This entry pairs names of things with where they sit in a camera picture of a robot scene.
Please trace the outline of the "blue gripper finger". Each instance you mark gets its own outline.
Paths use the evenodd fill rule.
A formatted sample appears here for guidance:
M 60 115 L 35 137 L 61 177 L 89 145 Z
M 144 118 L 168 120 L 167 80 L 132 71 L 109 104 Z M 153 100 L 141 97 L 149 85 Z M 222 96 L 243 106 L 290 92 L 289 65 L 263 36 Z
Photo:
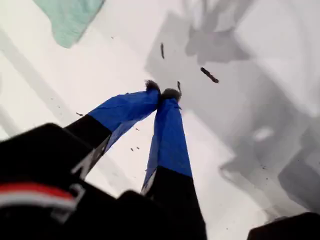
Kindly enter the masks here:
M 79 163 L 72 169 L 72 173 L 85 179 L 120 137 L 157 109 L 160 95 L 158 84 L 147 80 L 144 91 L 111 97 L 66 126 L 66 130 L 93 148 L 91 161 L 87 161 L 85 165 Z
M 159 99 L 142 192 L 164 211 L 170 237 L 207 239 L 188 154 L 178 90 L 167 88 Z

